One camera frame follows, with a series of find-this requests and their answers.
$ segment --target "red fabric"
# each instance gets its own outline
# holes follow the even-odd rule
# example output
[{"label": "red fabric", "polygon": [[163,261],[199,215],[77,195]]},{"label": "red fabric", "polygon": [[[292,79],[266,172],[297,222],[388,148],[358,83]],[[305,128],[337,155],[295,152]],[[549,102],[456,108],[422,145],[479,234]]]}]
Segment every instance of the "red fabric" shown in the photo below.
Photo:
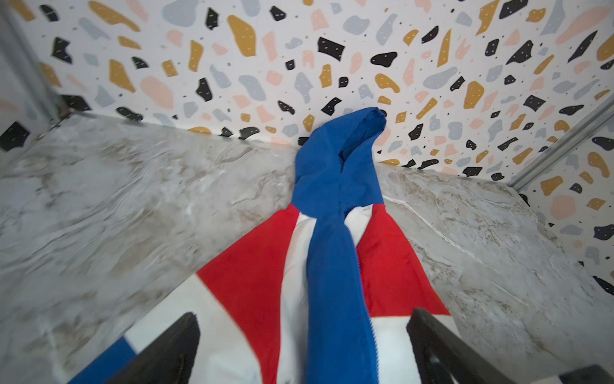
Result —
[{"label": "red fabric", "polygon": [[293,205],[278,211],[196,273],[245,334],[263,384],[277,383],[281,283],[298,215]]},{"label": "red fabric", "polygon": [[373,204],[371,220],[356,251],[372,317],[410,316],[414,308],[449,315],[414,249],[383,204]]}]

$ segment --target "wallpaper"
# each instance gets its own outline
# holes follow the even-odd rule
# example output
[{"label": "wallpaper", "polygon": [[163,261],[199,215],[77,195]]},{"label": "wallpaper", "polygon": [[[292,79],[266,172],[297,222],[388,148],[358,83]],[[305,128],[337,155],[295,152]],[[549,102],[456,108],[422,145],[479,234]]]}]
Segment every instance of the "wallpaper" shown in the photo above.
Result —
[{"label": "wallpaper", "polygon": [[614,117],[521,190],[580,264],[614,295]]},{"label": "wallpaper", "polygon": [[11,0],[81,111],[302,145],[377,106],[375,160],[507,182],[609,96],[608,0]]}]

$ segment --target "blue fabric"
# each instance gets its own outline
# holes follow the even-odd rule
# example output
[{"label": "blue fabric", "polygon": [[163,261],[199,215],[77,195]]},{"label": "blue fabric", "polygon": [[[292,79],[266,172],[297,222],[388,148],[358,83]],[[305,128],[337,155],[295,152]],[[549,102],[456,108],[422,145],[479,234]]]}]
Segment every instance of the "blue fabric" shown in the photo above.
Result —
[{"label": "blue fabric", "polygon": [[292,196],[316,217],[307,282],[308,384],[377,384],[377,352],[345,216],[357,206],[383,203],[371,147],[386,126],[377,108],[330,121],[298,151]]},{"label": "blue fabric", "polygon": [[113,343],[68,384],[104,384],[119,372],[136,353],[123,337]]}]

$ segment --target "gray marble countertop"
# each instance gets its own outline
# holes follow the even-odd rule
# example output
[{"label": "gray marble countertop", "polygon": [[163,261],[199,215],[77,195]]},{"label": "gray marble countertop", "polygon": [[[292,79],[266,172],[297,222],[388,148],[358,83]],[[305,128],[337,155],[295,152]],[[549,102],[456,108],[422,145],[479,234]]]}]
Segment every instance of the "gray marble countertop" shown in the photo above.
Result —
[{"label": "gray marble countertop", "polygon": [[[290,202],[294,147],[73,116],[0,176],[0,382],[65,383]],[[614,300],[508,187],[377,164],[463,339],[513,380],[614,372]]]}]

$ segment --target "red white and blue fabric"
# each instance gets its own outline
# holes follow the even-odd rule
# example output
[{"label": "red white and blue fabric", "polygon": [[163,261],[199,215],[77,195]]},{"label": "red white and blue fabric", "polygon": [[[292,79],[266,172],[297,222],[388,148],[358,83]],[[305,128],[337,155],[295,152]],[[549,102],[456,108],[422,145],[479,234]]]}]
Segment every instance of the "red white and blue fabric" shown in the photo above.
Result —
[{"label": "red white and blue fabric", "polygon": [[385,125],[366,108],[315,130],[297,154],[290,206],[135,324],[109,349],[119,358],[105,352],[73,383],[103,383],[185,312],[201,332],[190,383],[419,383],[405,330],[413,309],[456,328],[383,204],[371,147]]}]

